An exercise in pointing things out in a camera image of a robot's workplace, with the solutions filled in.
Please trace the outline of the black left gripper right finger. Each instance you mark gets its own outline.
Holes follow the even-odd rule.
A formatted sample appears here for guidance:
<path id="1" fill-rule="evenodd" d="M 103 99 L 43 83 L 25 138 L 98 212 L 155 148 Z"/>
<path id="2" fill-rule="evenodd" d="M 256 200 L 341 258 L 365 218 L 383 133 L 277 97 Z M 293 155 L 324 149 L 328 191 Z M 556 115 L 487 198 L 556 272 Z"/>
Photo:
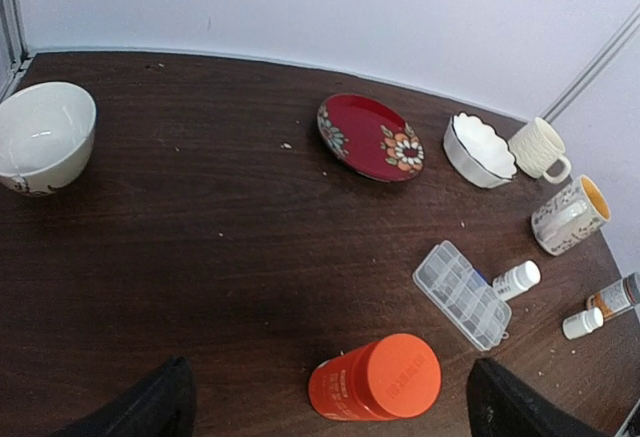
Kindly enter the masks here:
<path id="1" fill-rule="evenodd" d="M 599 436 L 492 358 L 474 362 L 466 384 L 473 437 Z"/>

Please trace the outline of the orange pill bottle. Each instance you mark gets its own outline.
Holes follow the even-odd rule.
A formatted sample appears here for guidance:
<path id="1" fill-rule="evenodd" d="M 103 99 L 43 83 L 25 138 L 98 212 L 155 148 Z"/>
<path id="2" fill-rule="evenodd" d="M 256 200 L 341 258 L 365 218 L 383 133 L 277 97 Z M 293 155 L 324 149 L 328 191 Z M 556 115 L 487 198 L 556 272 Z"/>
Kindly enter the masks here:
<path id="1" fill-rule="evenodd" d="M 432 348 L 407 333 L 327 360 L 311 374 L 313 409 L 335 421 L 391 421 L 417 417 L 436 402 L 442 371 Z"/>

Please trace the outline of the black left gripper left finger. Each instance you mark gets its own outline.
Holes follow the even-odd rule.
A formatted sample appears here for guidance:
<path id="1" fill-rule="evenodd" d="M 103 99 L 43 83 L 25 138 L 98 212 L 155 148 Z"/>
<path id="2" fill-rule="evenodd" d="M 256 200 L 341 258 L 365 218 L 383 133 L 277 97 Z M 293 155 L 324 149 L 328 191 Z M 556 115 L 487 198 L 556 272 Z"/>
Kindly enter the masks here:
<path id="1" fill-rule="evenodd" d="M 191 436 L 196 385 L 184 357 L 164 364 L 95 412 L 54 432 L 56 436 Z"/>

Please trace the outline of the clear plastic pill organizer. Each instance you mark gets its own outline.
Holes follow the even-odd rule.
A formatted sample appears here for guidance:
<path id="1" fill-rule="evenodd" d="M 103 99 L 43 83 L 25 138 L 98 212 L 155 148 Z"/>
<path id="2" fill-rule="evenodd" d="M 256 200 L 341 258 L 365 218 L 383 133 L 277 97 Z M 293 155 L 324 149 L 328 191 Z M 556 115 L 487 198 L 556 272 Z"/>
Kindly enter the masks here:
<path id="1" fill-rule="evenodd" d="M 502 342 L 511 307 L 453 243 L 433 247 L 412 280 L 476 349 L 486 352 Z"/>

